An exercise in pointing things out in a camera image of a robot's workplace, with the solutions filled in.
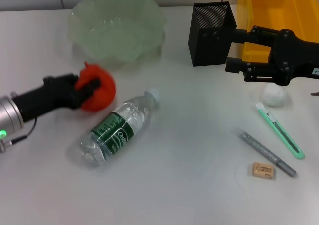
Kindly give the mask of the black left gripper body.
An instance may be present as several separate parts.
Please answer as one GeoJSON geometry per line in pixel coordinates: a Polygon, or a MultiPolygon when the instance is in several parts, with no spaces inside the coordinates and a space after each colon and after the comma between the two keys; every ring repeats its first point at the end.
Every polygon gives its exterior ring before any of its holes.
{"type": "Polygon", "coordinates": [[[42,116],[58,108],[77,109],[81,97],[75,89],[78,76],[67,74],[43,78],[43,85],[12,100],[17,105],[24,122],[42,116]]]}

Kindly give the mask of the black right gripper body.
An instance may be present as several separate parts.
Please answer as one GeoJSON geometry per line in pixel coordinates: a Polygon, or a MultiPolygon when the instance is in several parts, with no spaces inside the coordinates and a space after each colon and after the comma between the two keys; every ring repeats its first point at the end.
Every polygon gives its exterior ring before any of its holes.
{"type": "Polygon", "coordinates": [[[273,82],[287,86],[293,78],[319,78],[319,44],[307,42],[282,29],[271,46],[268,63],[274,67],[273,82]]]}

